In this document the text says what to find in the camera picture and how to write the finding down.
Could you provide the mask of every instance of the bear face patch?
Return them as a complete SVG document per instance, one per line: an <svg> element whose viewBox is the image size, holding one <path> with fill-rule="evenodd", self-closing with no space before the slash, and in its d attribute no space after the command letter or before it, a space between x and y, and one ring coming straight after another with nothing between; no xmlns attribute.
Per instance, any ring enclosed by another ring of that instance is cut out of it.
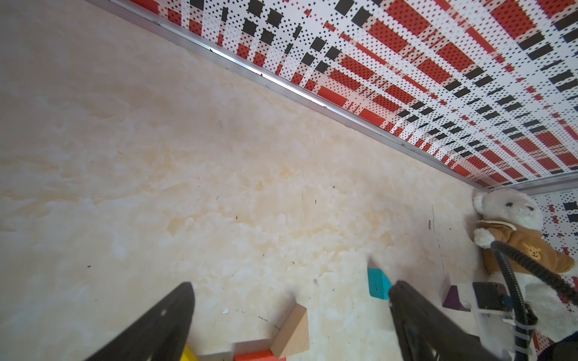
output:
<svg viewBox="0 0 578 361"><path fill-rule="evenodd" d="M532 245L527 245L525 243L523 243L524 248L526 249L526 254L528 254L528 256L534 260L541 260L542 259L542 255L540 254L540 252L542 251L541 248L539 247L534 247Z"/></svg>

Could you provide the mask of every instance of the patterned wall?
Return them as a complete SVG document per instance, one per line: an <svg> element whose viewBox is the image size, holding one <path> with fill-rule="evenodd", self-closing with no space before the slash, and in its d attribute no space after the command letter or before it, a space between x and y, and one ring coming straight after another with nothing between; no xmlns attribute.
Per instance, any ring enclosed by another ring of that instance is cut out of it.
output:
<svg viewBox="0 0 578 361"><path fill-rule="evenodd" d="M532 196L544 212L544 238L554 248L564 252L578 261L578 189L559 193ZM562 276L566 282L578 289L578 277ZM562 299L570 312L578 308ZM534 337L536 349L540 352L552 342L549 338L537 333Z"/></svg>
<svg viewBox="0 0 578 361"><path fill-rule="evenodd" d="M495 188L578 169L574 0L133 0Z"/></svg>

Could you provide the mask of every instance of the teal block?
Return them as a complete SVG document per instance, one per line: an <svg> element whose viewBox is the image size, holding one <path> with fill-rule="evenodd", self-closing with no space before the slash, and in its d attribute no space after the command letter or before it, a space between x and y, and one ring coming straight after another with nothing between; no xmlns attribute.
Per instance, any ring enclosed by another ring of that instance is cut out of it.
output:
<svg viewBox="0 0 578 361"><path fill-rule="evenodd" d="M391 282L379 268L368 268L369 294L382 300L390 299Z"/></svg>

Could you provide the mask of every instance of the teddy bear ear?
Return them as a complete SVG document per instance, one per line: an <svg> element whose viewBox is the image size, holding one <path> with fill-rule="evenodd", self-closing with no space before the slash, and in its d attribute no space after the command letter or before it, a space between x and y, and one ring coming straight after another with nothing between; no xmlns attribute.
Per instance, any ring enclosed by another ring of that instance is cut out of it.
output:
<svg viewBox="0 0 578 361"><path fill-rule="evenodd" d="M480 192L473 197L473 207L478 213L484 213L484 197L486 193Z"/></svg>

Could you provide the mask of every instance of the brown jacket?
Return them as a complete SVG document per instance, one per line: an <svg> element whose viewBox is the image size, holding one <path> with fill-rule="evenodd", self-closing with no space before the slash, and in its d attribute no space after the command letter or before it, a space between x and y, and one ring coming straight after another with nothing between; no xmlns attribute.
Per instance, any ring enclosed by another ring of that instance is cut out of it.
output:
<svg viewBox="0 0 578 361"><path fill-rule="evenodd" d="M569 255L556 251L549 243L544 241L539 230L524 228L501 220L480 221L480 227L489 230L496 240L509 244L552 272L568 272L574 266L574 259ZM488 272L499 272L500 268L492 251L483 250L482 253ZM525 268L512 260L510 265L514 272L529 274Z"/></svg>

